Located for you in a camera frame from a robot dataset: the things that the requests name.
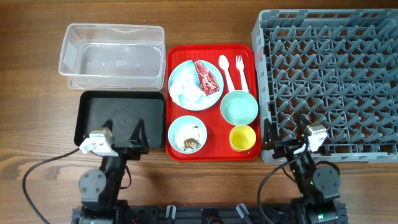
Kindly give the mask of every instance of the gray dish rack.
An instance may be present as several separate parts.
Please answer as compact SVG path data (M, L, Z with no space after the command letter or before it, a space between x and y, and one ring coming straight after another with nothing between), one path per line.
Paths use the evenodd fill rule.
M396 9L264 10L252 31L261 124L328 128L315 161L398 162ZM264 161L273 151L262 152Z

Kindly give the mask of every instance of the white spoon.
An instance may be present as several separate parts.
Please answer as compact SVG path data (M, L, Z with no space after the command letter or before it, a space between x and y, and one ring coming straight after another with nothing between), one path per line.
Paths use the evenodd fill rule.
M229 72L228 72L228 67L229 67L228 59L224 55L221 55L218 59L218 65L225 72L226 84L228 86L228 92L231 93L232 91L235 90L235 87L234 87L234 83L232 82L231 76L229 75Z

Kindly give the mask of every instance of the wooden surface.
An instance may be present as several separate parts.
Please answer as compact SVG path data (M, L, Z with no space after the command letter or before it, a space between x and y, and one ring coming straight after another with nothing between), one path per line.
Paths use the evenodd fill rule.
M198 43L251 46L251 30L262 9L398 6L397 1L315 0L32 2L0 4L0 223L40 223L22 193L22 176L33 164L75 148L81 91L70 90L57 69L70 23L159 25L165 29L167 49ZM80 205L80 175L99 164L99 157L78 152L33 171L27 189L51 223L69 223L71 210ZM260 181L274 168L260 158L179 163L169 159L164 149L128 166L133 183L120 198L131 205L178 206L254 205ZM347 203L350 223L398 222L398 164L339 166L340 201ZM262 199L289 202L298 196L296 185L278 172L266 184Z

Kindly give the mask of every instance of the mint green bowl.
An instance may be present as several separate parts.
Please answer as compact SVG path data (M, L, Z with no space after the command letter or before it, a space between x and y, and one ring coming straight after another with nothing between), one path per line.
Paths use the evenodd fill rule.
M221 101L221 114L232 125L247 125L255 120L259 105L252 94L235 90L229 92Z

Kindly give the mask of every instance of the crumpled white napkin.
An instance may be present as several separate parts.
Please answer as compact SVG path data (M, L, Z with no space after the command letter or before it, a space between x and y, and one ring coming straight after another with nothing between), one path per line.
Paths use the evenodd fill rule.
M177 105L180 104L180 95L184 96L190 101L198 101L201 96L206 96L205 92L200 87L195 85L194 75L189 69L184 68L179 79L175 80L170 87L170 96Z

